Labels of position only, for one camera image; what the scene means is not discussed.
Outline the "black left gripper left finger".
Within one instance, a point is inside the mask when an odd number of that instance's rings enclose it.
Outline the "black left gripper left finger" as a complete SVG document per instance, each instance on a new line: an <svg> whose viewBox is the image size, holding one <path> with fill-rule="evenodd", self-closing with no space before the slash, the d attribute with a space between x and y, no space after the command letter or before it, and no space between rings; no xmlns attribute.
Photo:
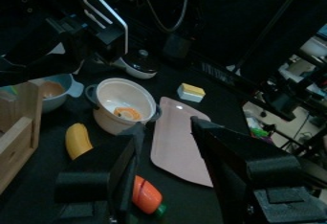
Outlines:
<svg viewBox="0 0 327 224"><path fill-rule="evenodd" d="M74 160L56 179L55 201L64 208L54 224L138 223L131 208L143 139L142 123L96 147L82 123L68 128L66 146Z"/></svg>

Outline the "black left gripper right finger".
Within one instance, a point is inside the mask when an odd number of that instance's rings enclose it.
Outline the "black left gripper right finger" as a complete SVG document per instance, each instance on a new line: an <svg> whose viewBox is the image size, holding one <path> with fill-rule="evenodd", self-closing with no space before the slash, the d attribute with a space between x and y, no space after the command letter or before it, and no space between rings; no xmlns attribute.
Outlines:
<svg viewBox="0 0 327 224"><path fill-rule="evenodd" d="M191 118L223 224L327 224L299 159L255 137Z"/></svg>

